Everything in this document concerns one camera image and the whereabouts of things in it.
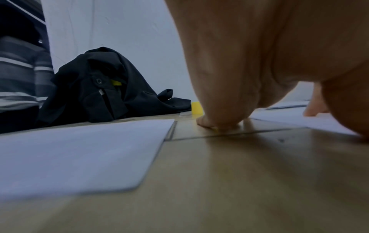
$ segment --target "striped shirt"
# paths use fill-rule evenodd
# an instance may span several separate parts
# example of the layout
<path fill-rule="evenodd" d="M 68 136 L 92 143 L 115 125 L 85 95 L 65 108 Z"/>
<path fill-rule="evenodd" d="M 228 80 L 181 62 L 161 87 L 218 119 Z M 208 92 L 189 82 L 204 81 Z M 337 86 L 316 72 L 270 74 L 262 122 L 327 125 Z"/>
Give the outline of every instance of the striped shirt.
<path fill-rule="evenodd" d="M 0 38 L 0 112 L 41 107 L 55 90 L 50 54 L 44 48 Z"/>

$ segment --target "yellow tag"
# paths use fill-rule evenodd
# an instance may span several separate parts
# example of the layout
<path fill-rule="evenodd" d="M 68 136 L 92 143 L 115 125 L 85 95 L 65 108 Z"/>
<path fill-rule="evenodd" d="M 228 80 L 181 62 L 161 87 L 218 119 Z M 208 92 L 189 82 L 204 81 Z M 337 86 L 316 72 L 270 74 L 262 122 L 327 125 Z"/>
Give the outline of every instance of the yellow tag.
<path fill-rule="evenodd" d="M 115 80 L 110 80 L 110 82 L 114 85 L 114 86 L 122 86 L 121 82 L 115 81 Z"/>
<path fill-rule="evenodd" d="M 191 104 L 191 108 L 193 115 L 204 115 L 204 111 L 203 108 L 201 107 L 200 102 L 193 102 Z"/>

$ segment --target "skin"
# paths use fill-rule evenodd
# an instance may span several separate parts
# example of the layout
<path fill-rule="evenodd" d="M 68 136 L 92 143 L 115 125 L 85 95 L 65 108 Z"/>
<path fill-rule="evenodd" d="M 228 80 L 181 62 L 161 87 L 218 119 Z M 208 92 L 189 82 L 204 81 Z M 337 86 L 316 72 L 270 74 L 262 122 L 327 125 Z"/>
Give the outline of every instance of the skin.
<path fill-rule="evenodd" d="M 306 116 L 329 111 L 369 136 L 369 1 L 166 0 L 205 115 L 227 129 L 315 83 Z"/>

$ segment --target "white paper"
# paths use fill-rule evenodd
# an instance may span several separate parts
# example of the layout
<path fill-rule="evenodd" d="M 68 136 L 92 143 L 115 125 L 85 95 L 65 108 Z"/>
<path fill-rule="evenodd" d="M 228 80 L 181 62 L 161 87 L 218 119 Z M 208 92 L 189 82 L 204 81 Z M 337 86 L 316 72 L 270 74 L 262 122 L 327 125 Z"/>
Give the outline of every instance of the white paper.
<path fill-rule="evenodd" d="M 0 200 L 135 188 L 173 122 L 134 121 L 0 136 Z"/>
<path fill-rule="evenodd" d="M 250 118 L 305 126 L 312 129 L 320 129 L 342 134 L 357 135 L 357 133 L 339 124 L 330 113 L 320 113 L 316 117 L 304 117 L 304 110 L 305 107 L 255 111 L 251 114 Z"/>

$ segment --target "wooden floor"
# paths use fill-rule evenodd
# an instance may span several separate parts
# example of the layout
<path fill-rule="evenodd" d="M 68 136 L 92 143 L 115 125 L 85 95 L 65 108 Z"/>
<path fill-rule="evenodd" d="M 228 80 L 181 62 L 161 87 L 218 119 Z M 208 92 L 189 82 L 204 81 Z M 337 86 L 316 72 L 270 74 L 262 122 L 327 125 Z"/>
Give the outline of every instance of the wooden floor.
<path fill-rule="evenodd" d="M 368 233 L 369 143 L 247 120 L 177 122 L 131 192 L 0 203 L 1 233 Z"/>

